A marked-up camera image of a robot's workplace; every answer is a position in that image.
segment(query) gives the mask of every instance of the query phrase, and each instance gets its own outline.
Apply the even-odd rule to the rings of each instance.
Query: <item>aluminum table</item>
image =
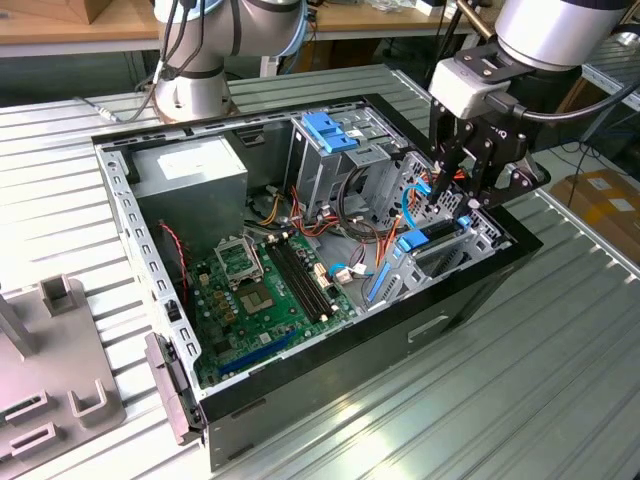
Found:
[[[428,96],[382,66],[243,80],[231,90],[244,112],[380,93],[418,128],[428,125]],[[140,100],[96,102],[126,116]],[[73,101],[0,110],[2,291],[61,272],[80,279],[127,412],[118,428],[25,479],[211,477],[204,449],[175,444],[145,363],[150,319],[89,141],[156,124],[150,108],[123,127]],[[543,192],[509,210],[545,246],[472,321],[216,478],[633,478],[640,272]]]

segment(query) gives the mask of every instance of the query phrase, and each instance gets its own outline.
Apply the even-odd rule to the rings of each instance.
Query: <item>expansion slot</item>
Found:
[[[268,357],[273,353],[276,353],[279,350],[282,350],[287,346],[287,344],[294,337],[295,334],[296,334],[296,331],[293,330],[292,332],[289,332],[284,337],[279,338],[278,340],[274,340],[270,344],[265,345],[264,347],[260,347],[259,349],[254,350],[251,353],[248,353],[244,357],[240,357],[236,360],[233,360],[232,362],[227,363],[226,365],[222,365],[218,369],[218,371],[220,372],[220,375],[225,375],[227,373],[240,370],[246,366],[251,365],[252,363],[256,363],[262,360],[263,358]]]

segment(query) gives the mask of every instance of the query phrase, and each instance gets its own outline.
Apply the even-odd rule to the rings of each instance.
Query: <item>red cable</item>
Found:
[[[174,233],[173,230],[171,230],[171,228],[169,228],[168,225],[165,225],[164,223],[161,223],[160,226],[162,228],[164,228],[167,233],[169,233],[169,235],[171,235],[171,238],[173,238],[173,241],[176,244],[176,248],[178,249],[178,255],[180,256],[180,269],[182,271],[182,299],[183,304],[186,305],[187,304],[187,266],[184,263],[184,255],[182,254],[182,242],[180,241],[180,239],[178,238],[178,236]]]

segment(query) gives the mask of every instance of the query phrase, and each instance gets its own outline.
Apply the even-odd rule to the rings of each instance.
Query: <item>gray cable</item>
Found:
[[[569,113],[539,113],[539,112],[528,112],[525,111],[522,113],[521,117],[524,120],[529,120],[531,122],[538,123],[558,123],[558,122],[571,122],[573,120],[578,120],[582,117],[586,117],[589,115],[594,115],[596,113],[601,112],[609,108],[612,105],[615,105],[618,102],[621,102],[633,92],[635,92],[638,87],[640,87],[640,80],[636,80],[634,83],[629,85],[628,87],[623,88],[617,93],[614,93],[609,98],[602,100],[601,102],[594,103],[586,108],[581,110],[576,110],[575,112]]]

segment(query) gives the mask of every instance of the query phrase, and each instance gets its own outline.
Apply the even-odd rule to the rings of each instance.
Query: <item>motherboard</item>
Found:
[[[231,239],[190,268],[202,388],[246,370],[356,315],[307,240]]]

